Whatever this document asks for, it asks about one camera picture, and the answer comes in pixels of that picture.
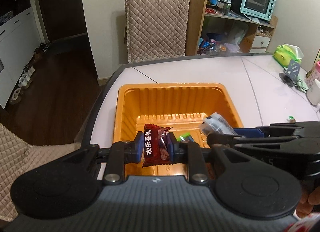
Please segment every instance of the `dark brown door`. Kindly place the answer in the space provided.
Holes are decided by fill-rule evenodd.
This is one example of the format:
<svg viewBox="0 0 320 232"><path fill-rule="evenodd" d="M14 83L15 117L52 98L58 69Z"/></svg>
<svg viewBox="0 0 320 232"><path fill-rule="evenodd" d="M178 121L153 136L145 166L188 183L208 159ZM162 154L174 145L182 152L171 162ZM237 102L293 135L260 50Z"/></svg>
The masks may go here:
<svg viewBox="0 0 320 232"><path fill-rule="evenodd" d="M39 0L50 41L87 32L82 0Z"/></svg>

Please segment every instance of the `white cup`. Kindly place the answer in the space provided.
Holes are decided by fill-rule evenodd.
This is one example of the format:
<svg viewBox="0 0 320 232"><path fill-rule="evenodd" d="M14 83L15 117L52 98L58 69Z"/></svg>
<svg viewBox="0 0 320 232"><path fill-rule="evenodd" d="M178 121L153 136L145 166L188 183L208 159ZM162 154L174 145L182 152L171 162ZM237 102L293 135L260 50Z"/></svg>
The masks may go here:
<svg viewBox="0 0 320 232"><path fill-rule="evenodd" d="M307 98L313 104L320 103L320 81L315 79L311 88L307 91Z"/></svg>

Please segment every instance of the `white tabletop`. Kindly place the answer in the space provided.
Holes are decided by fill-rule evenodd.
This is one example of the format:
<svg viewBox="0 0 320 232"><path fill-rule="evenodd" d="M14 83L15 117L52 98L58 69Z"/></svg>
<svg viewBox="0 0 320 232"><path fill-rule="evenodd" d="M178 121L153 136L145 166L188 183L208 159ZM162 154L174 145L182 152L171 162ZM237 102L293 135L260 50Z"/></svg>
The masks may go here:
<svg viewBox="0 0 320 232"><path fill-rule="evenodd" d="M126 68L104 98L90 143L99 144L100 148L111 147L118 90L124 84L221 83L245 127L287 122L289 116L296 121L320 121L318 108L308 102L306 95L281 81L282 71L272 56L201 58Z"/></svg>

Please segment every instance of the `white logo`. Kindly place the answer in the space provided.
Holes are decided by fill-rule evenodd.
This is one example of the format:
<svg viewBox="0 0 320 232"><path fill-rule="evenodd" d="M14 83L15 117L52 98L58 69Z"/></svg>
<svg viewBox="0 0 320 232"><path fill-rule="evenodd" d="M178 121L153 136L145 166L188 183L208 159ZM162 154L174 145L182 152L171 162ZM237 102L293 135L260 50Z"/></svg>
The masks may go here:
<svg viewBox="0 0 320 232"><path fill-rule="evenodd" d="M152 179L152 181L155 183L161 182L161 180L159 178Z"/></svg>

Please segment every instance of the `oven glass door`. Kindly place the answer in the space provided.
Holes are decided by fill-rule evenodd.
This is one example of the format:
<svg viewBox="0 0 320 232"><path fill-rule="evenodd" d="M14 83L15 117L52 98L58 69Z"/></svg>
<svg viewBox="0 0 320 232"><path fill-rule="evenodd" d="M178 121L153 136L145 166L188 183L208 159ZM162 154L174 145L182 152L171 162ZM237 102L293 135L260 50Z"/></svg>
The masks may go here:
<svg viewBox="0 0 320 232"><path fill-rule="evenodd" d="M267 14L270 0L246 0L244 7L262 14Z"/></svg>

